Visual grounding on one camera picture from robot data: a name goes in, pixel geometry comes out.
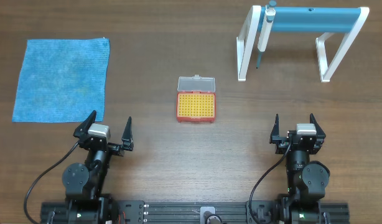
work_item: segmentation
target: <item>blue cloth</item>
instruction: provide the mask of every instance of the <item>blue cloth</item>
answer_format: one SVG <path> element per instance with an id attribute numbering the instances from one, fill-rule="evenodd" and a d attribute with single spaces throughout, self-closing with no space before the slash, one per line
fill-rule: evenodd
<path id="1" fill-rule="evenodd" d="M 28 40 L 13 122 L 102 121 L 109 39 Z"/>

